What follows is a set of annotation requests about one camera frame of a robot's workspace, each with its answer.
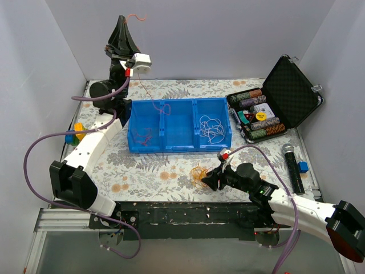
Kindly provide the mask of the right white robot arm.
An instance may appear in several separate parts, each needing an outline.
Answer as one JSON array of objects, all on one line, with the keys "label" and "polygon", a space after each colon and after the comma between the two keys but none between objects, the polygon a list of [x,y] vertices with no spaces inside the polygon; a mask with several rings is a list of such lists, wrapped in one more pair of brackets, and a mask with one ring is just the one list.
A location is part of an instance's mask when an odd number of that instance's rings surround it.
[{"label": "right white robot arm", "polygon": [[249,200],[262,209],[258,220],[265,227],[274,223],[291,226],[332,244],[339,254],[356,263],[364,261],[364,216],[349,202],[321,203],[287,194],[261,179],[250,163],[240,164],[235,170],[221,164],[202,182],[214,191],[229,186],[247,193]]}]

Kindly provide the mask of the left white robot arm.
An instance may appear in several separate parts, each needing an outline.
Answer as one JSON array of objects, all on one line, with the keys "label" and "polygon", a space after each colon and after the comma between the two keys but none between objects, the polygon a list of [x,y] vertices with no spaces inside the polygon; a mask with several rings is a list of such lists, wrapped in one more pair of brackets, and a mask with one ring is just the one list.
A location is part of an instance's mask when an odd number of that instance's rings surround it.
[{"label": "left white robot arm", "polygon": [[88,100],[98,108],[91,132],[62,162],[50,166],[53,195],[75,207],[102,215],[108,228],[121,223],[116,203],[104,196],[90,177],[102,152],[121,131],[131,116],[132,102],[127,99],[132,67],[140,52],[135,45],[124,16],[119,16],[105,52],[111,59],[109,78],[91,85]]}]

